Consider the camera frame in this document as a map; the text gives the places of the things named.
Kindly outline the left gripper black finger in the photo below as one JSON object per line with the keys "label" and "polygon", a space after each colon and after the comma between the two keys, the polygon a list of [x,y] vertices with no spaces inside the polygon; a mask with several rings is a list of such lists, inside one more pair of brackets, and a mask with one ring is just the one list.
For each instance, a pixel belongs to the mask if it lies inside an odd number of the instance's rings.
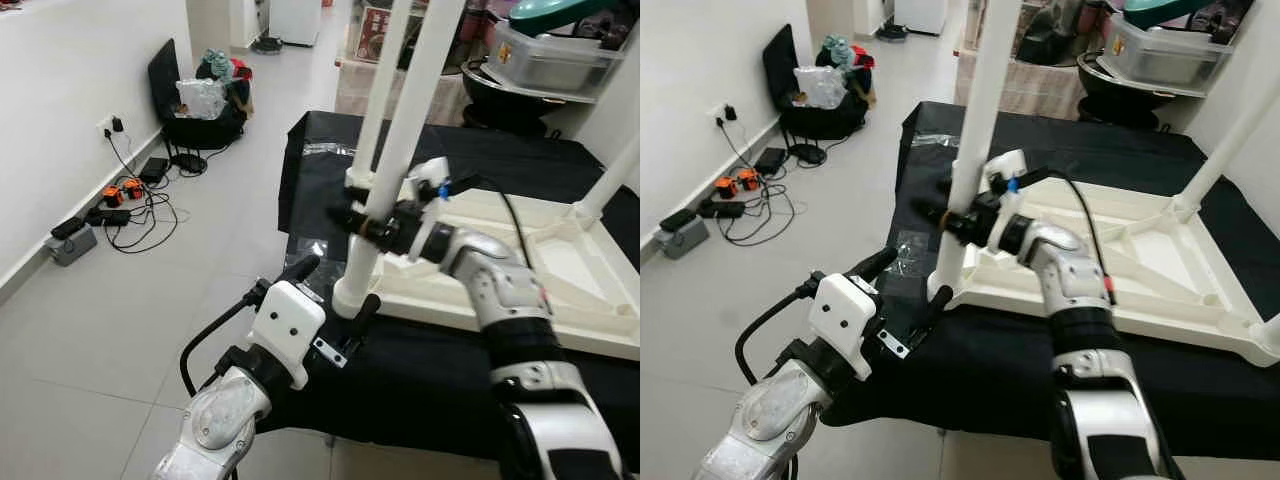
{"label": "left gripper black finger", "polygon": [[954,298],[954,288],[950,285],[942,285],[937,289],[934,296],[929,300],[925,306],[925,311],[919,316],[915,325],[916,337],[927,337],[940,323],[941,317],[947,310],[947,305]]}
{"label": "left gripper black finger", "polygon": [[321,260],[323,259],[315,253],[306,253],[294,262],[287,265],[278,276],[278,280],[289,282],[292,284],[306,282],[306,279],[316,270]]}
{"label": "left gripper black finger", "polygon": [[360,340],[365,338],[380,307],[381,298],[378,294],[366,294],[357,312],[346,321],[346,339]]}
{"label": "left gripper black finger", "polygon": [[897,259],[899,251],[893,246],[886,246],[878,252],[863,259],[854,268],[845,273],[845,276],[860,278],[864,282],[874,283],[876,278],[884,273]]}

